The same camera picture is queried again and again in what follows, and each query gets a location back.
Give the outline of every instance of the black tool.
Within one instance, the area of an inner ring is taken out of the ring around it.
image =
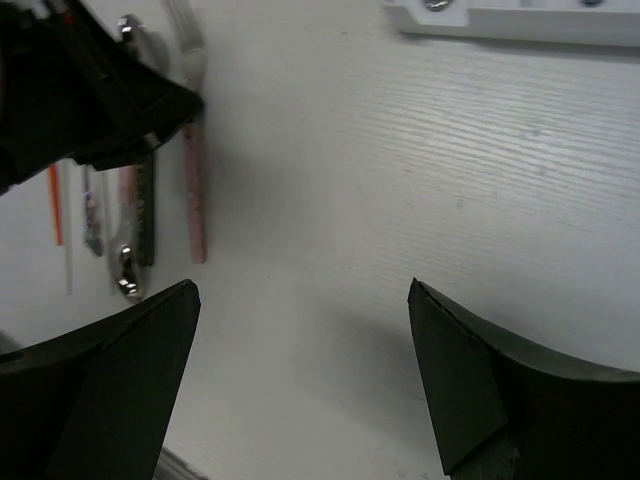
[[[0,355],[0,478],[151,479],[199,311],[185,281]]]
[[[79,0],[42,2],[42,19],[0,3],[0,193],[63,157],[131,165],[203,107],[130,58]]]
[[[545,348],[415,280],[409,312],[446,475],[637,478],[640,373]]]

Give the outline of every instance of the white wood-grain surface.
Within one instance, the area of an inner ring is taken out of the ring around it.
[[[156,0],[90,0],[111,30]],[[167,445],[212,480],[443,478],[409,331],[416,276],[560,351],[640,370],[635,52],[420,40],[375,0],[194,0],[210,47],[211,258],[160,155],[157,291],[198,283]],[[0,329],[125,306],[81,248],[65,295],[39,176],[0,201]]]

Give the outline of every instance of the pink handle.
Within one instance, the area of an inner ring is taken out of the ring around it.
[[[207,227],[204,203],[204,137],[202,127],[190,122],[182,130],[184,135],[184,166],[187,178],[187,220],[191,260],[201,264],[207,261]]]
[[[120,182],[118,184],[118,197],[123,205],[133,205],[136,201],[136,178],[137,169],[135,165],[118,169]]]

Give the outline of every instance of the tool handle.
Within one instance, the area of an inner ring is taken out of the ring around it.
[[[58,166],[51,165],[47,170],[49,177],[49,196],[51,198],[51,208],[53,209],[53,227],[56,234],[56,245],[63,243],[62,235],[62,211],[60,210],[60,176]]]
[[[191,121],[182,130],[187,179],[187,221],[191,260],[202,264],[207,260],[207,234],[204,198],[204,136],[202,127]]]
[[[118,185],[118,198],[121,205],[133,205],[136,201],[136,177],[135,165],[129,165],[118,169],[120,182]]]

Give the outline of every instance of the metal tool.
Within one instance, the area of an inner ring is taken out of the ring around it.
[[[199,92],[207,65],[207,51],[193,9],[188,0],[163,0],[162,3],[183,55],[186,86]],[[203,185],[205,151],[201,122],[192,120],[182,134],[191,259],[194,263],[204,263],[207,259],[207,235]]]
[[[132,57],[166,74],[169,62],[166,46],[161,37],[148,32],[135,15],[125,15],[118,20],[122,43]],[[155,158],[153,155],[140,159],[137,163],[137,258],[143,267],[155,262]]]
[[[102,232],[98,219],[96,196],[91,190],[91,172],[87,165],[82,166],[82,196],[84,200],[84,243],[96,257],[101,257],[104,251]]]
[[[109,241],[109,270],[122,294],[138,302],[144,297],[143,272],[136,261],[136,166],[119,169],[120,226]]]
[[[102,192],[102,223],[104,224],[104,238],[112,238],[113,229],[111,228],[111,201],[109,200],[109,174],[105,171],[100,172],[100,191]],[[111,295],[115,295],[115,282],[112,280],[111,265],[114,264],[114,254],[110,245],[107,245],[106,259],[107,271],[109,272],[109,291]]]

